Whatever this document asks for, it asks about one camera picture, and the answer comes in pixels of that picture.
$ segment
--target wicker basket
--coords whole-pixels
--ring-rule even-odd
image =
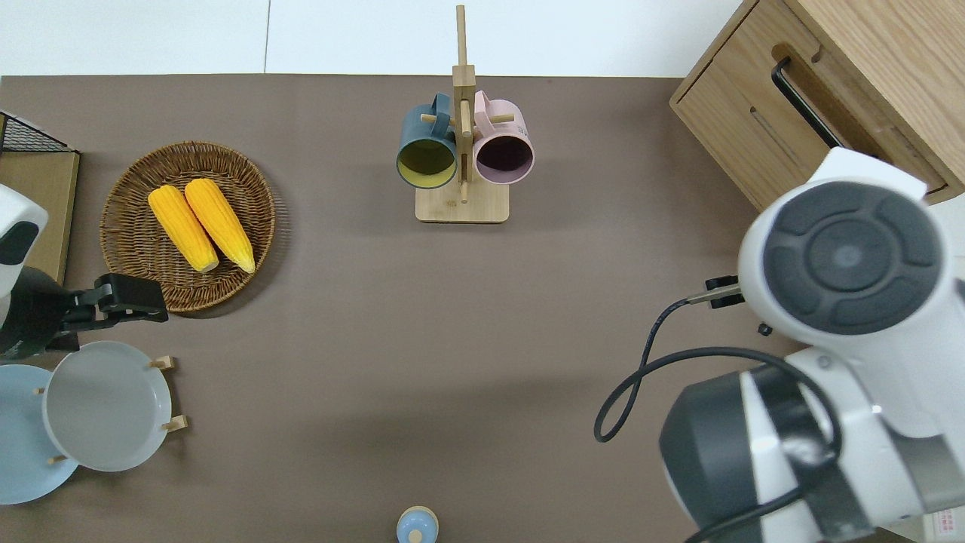
[[[114,184],[100,219],[100,249],[111,272],[153,279],[161,284],[168,311],[206,309],[227,300],[254,276],[219,251],[218,267],[192,269],[148,205],[148,194],[162,185],[179,189],[193,179],[214,180],[228,199],[255,252],[255,273],[275,235],[271,189],[251,160],[227,147],[185,141],[162,147],[138,161]]]

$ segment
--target dark green mug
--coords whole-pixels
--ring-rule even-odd
[[[455,132],[449,125],[452,99],[442,93],[432,104],[409,110],[402,121],[402,137],[396,155],[396,169],[406,183],[416,188],[438,188],[455,177]],[[435,116],[426,123],[423,115]]]

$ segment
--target corn cob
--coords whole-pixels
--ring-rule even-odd
[[[156,188],[148,195],[148,205],[191,268],[207,273],[218,265],[214,247],[180,190],[172,185]]]
[[[218,185],[210,179],[196,179],[187,184],[184,195],[221,252],[246,272],[253,273],[255,255],[251,242]]]

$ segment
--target mug handle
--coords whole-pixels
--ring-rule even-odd
[[[495,132],[496,128],[492,126],[492,121],[489,120],[489,97],[485,95],[485,91],[476,91],[475,109],[473,117],[476,121],[476,128],[479,129],[482,137],[487,137]]]
[[[432,115],[435,115],[435,122],[432,123],[432,135],[434,137],[446,137],[446,130],[449,129],[449,110],[452,105],[453,100],[449,98],[449,95],[435,94],[435,100],[432,101]]]

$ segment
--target wire basket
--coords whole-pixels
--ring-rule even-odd
[[[224,193],[255,253],[255,273],[275,235],[275,202],[258,167],[244,155],[215,143],[185,141],[162,147],[134,162],[114,184],[100,219],[100,249],[111,272],[160,283],[168,311],[207,309],[234,296],[251,281],[218,251],[218,266],[194,271],[154,218],[148,195],[162,185],[183,190],[209,178]]]
[[[0,152],[77,153],[66,143],[50,137],[6,111],[0,111]]]

